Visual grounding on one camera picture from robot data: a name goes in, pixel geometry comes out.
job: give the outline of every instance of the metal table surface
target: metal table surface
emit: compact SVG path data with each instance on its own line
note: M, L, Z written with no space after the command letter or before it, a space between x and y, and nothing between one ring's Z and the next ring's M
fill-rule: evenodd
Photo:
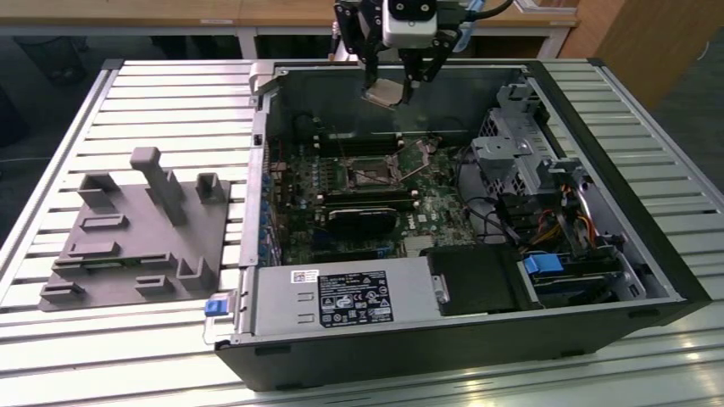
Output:
M204 301L40 312L39 292L81 205L83 173L111 170L117 183L141 182L128 165L137 146L159 147L180 181L207 171L232 181L220 290L237 283L251 62L127 61L101 72L0 251L0 405L721 403L721 194L605 68L585 60L545 65L713 304L596 354L284 393L244 388L213 355L201 338ZM575 155L563 128L553 132Z

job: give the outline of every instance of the motherboard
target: motherboard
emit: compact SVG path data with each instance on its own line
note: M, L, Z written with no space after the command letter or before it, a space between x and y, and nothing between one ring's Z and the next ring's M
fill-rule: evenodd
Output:
M435 135L319 141L272 165L284 265L416 257L475 242L459 147Z

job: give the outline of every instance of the power supply label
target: power supply label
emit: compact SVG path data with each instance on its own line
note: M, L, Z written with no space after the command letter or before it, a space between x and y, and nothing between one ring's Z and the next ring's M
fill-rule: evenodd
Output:
M384 271L319 276L317 287L324 328L395 321Z

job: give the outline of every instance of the green circuit board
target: green circuit board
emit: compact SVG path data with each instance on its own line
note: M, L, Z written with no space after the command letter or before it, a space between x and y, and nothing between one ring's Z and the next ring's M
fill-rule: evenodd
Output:
M377 259L411 257L420 246L475 242L452 179L452 155L459 148L431 149L433 153L423 154L424 138L411 137L405 142L408 147L393 156L320 158L297 154L291 158L277 188L285 265L316 263L320 258L336 261L336 254L352 252ZM316 196L352 190L417 191L415 210L399 212L393 231L383 237L345 240L328 236L325 209L316 205Z

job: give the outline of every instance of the gray plastic holder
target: gray plastic holder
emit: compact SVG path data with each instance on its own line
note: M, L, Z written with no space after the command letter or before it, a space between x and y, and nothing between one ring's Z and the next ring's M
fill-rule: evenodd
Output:
M179 182L159 166L157 148L136 148L131 167L148 185L116 185L85 174L83 205L43 311L208 298L219 286L231 183L216 174Z

